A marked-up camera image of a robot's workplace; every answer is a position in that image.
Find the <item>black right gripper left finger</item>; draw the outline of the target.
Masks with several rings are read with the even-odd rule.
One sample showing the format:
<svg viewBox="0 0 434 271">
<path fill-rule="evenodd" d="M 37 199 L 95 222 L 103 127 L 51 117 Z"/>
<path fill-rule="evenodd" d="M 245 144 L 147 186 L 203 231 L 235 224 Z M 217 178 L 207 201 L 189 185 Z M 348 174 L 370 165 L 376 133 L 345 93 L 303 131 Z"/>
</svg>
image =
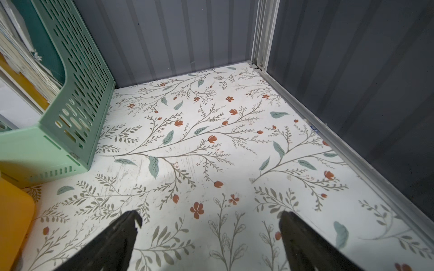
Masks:
<svg viewBox="0 0 434 271">
<path fill-rule="evenodd" d="M 142 227 L 142 217 L 137 211 L 123 213 L 56 270 L 126 271 L 130 266 L 138 227 Z"/>
</svg>

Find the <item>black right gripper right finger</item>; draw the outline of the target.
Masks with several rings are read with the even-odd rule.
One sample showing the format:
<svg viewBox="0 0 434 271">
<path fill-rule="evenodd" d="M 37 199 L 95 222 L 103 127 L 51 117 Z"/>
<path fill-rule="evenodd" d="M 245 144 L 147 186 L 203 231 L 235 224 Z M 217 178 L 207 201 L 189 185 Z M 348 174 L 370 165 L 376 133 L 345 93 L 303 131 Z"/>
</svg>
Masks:
<svg viewBox="0 0 434 271">
<path fill-rule="evenodd" d="M 294 212 L 282 212 L 279 229 L 291 271 L 360 271 Z"/>
</svg>

